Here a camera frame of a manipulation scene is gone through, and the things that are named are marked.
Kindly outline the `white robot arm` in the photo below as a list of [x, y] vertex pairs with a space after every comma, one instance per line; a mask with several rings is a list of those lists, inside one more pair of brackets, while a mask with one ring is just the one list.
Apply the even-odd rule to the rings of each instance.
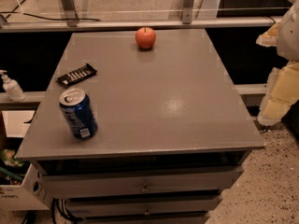
[[273, 68], [266, 83], [266, 94], [260, 104], [258, 122], [272, 126], [280, 122], [299, 100], [299, 0], [256, 43], [276, 47], [278, 56], [288, 62], [282, 68]]

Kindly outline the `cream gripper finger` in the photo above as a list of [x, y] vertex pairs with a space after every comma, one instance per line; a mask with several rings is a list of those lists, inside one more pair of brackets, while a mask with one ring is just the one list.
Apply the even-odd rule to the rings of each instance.
[[256, 44], [263, 47], [275, 47], [277, 45], [279, 22], [273, 24], [266, 32], [259, 35]]
[[266, 94], [260, 105], [258, 122], [264, 126], [275, 125], [298, 100], [299, 62], [289, 61], [281, 69], [274, 67], [267, 79]]

